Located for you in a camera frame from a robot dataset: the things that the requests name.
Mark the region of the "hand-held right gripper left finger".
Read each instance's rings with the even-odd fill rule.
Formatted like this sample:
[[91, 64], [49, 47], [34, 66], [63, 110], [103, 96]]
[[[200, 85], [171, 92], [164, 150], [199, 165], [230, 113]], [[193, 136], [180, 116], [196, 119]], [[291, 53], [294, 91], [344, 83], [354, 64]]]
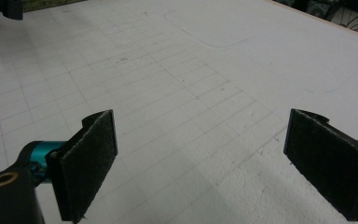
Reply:
[[82, 119], [82, 128], [46, 156], [61, 218], [79, 222], [88, 211], [117, 156], [114, 112]]

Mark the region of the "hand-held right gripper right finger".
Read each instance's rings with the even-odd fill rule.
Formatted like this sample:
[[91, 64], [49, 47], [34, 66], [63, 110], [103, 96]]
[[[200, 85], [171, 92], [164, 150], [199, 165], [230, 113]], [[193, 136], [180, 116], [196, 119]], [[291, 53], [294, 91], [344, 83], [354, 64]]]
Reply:
[[358, 140], [329, 119], [292, 109], [283, 153], [348, 221], [358, 221]]

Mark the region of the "green woven basket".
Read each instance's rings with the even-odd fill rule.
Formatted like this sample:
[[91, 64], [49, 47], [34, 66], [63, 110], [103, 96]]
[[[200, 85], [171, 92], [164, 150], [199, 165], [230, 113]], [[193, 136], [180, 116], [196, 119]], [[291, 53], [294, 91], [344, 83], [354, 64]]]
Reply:
[[78, 3], [86, 0], [23, 0], [23, 11], [31, 12], [41, 9], [51, 8], [51, 7], [60, 7], [65, 5], [70, 5], [73, 3]]

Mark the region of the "white gridded mat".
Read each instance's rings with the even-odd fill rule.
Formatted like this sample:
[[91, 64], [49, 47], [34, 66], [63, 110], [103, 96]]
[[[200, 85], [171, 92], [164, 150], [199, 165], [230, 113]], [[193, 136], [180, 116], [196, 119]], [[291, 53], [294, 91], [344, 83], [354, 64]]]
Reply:
[[292, 109], [358, 139], [358, 33], [272, 0], [88, 0], [0, 14], [0, 171], [115, 114], [81, 224], [358, 224], [283, 152]]

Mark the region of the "black computer tower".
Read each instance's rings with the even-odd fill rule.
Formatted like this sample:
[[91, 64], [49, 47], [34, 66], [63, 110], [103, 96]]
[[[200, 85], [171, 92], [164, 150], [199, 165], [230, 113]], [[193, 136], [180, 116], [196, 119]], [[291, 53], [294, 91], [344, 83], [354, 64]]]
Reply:
[[330, 8], [335, 4], [334, 0], [310, 0], [306, 12], [318, 18], [325, 18]]

